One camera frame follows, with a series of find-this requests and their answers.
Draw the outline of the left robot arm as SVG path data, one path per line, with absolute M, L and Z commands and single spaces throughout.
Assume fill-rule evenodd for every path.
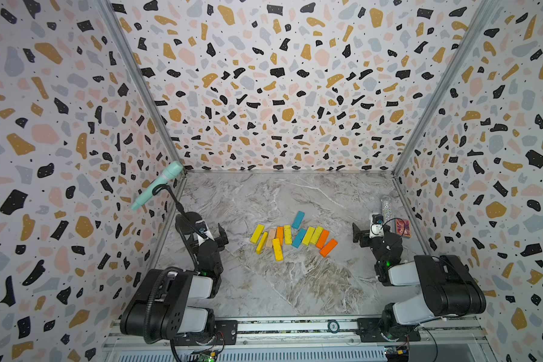
M 219 337 L 213 310 L 190 303 L 217 295 L 223 274 L 220 253 L 229 243 L 226 231 L 220 226 L 219 235 L 213 236 L 195 212 L 176 216 L 175 226 L 194 269 L 171 266 L 150 270 L 120 318 L 120 331 L 142 337 L 148 344 L 162 340 L 177 345 L 212 344 Z

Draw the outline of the yellow-green block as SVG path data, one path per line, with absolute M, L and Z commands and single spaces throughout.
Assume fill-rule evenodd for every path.
M 311 239 L 309 241 L 309 244 L 316 245 L 318 243 L 323 231 L 324 231 L 324 229 L 321 226 L 315 228 L 315 230 L 314 230 L 314 232 L 312 234 L 312 237 L 311 237 Z

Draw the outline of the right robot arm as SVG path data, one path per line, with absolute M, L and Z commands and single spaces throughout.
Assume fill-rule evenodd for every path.
M 391 342 L 407 339 L 420 324 L 445 317 L 480 315 L 486 297 L 458 256 L 416 255 L 402 260 L 404 232 L 393 233 L 383 215 L 374 214 L 368 230 L 352 225 L 352 241 L 369 248 L 378 281 L 386 287 L 418 287 L 420 293 L 387 304 L 377 327 Z

